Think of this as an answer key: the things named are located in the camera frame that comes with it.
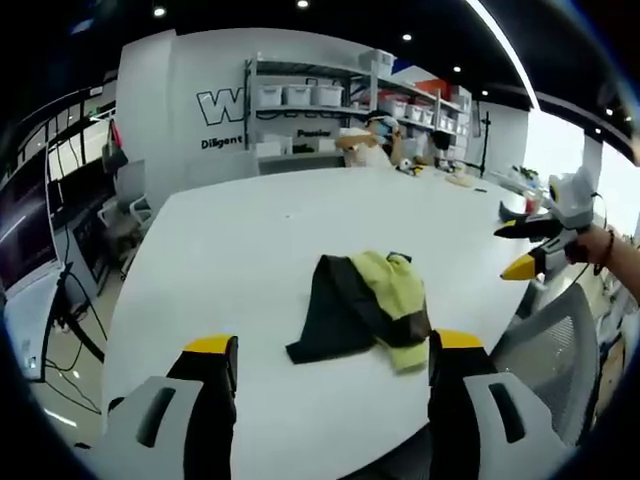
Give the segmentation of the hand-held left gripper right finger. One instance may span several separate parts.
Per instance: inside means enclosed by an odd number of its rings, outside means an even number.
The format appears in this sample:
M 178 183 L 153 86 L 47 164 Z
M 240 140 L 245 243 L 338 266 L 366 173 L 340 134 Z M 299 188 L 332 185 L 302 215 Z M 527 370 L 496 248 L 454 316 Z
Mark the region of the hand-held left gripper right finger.
M 432 479 L 548 479 L 572 453 L 551 412 L 472 334 L 429 336 Z

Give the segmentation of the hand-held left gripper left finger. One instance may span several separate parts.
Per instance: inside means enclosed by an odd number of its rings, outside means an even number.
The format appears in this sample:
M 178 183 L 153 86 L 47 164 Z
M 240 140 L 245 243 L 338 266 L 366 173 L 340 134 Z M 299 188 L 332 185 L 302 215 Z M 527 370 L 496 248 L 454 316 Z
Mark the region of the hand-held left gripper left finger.
M 237 419 L 238 338 L 200 338 L 168 373 L 109 404 L 92 447 L 99 479 L 229 479 Z

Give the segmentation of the person's right hand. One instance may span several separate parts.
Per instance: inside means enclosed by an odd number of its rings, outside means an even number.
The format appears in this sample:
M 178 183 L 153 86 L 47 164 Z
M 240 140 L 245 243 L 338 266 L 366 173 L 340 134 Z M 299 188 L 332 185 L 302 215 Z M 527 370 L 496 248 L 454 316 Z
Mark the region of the person's right hand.
M 592 225 L 579 233 L 575 241 L 566 247 L 567 260 L 571 264 L 605 265 L 610 239 L 611 234 L 608 230 Z

